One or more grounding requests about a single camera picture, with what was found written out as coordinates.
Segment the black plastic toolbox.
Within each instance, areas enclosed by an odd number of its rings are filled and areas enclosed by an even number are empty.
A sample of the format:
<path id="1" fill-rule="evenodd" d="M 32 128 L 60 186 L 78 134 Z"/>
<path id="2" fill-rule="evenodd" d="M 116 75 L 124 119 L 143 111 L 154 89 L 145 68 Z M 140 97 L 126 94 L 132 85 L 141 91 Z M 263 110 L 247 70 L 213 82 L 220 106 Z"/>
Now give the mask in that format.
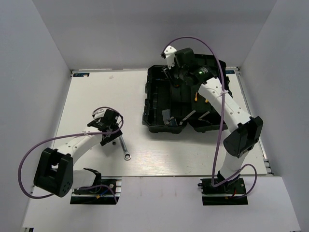
<path id="1" fill-rule="evenodd" d="M 195 54 L 199 64 L 217 66 L 213 55 Z M 219 60 L 222 70 L 226 63 Z M 167 65 L 148 69 L 142 122 L 150 132 L 180 133 L 187 124 L 197 132 L 218 130 L 221 117 L 210 103 L 194 102 L 196 89 L 188 85 L 173 87 L 167 78 Z"/>

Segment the long silver combination wrench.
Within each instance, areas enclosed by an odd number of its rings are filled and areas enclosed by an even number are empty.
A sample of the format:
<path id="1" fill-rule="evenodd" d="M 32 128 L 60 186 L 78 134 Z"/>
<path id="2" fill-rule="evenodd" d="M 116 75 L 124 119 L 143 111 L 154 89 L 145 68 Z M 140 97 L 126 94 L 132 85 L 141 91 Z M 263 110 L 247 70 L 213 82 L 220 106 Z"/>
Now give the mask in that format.
<path id="1" fill-rule="evenodd" d="M 131 160 L 131 154 L 129 153 L 129 151 L 128 151 L 127 147 L 126 147 L 126 144 L 125 144 L 125 141 L 124 141 L 122 135 L 119 136 L 119 141 L 120 141 L 123 153 L 124 153 L 124 160 L 126 160 L 126 161 Z"/>

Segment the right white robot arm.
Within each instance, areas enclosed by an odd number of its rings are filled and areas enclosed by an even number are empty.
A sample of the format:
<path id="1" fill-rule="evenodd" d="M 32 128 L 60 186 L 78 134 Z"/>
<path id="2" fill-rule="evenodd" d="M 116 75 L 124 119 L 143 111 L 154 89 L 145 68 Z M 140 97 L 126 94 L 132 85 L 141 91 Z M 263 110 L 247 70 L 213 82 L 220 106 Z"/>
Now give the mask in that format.
<path id="1" fill-rule="evenodd" d="M 236 186 L 243 163 L 248 153 L 259 141 L 263 120 L 244 111 L 225 88 L 225 72 L 219 60 L 217 66 L 199 64 L 191 48 L 177 50 L 167 46 L 161 56 L 176 84 L 187 84 L 196 89 L 198 95 L 207 100 L 221 117 L 219 130 L 226 125 L 230 134 L 222 141 L 226 155 L 222 167 L 212 173 L 211 185 L 228 193 Z"/>

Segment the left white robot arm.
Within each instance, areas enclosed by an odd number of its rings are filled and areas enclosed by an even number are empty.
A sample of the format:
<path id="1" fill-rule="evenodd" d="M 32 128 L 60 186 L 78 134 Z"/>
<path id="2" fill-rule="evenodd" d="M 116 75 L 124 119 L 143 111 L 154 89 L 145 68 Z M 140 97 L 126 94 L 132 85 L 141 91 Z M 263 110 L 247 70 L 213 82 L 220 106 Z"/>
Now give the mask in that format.
<path id="1" fill-rule="evenodd" d="M 62 146 L 43 150 L 34 176 L 34 186 L 58 197 L 64 197 L 71 189 L 86 189 L 92 193 L 101 190 L 101 173 L 91 168 L 74 170 L 75 163 L 96 145 L 104 146 L 122 135 L 119 112 L 98 109 L 92 113 L 93 120 L 81 135 Z"/>

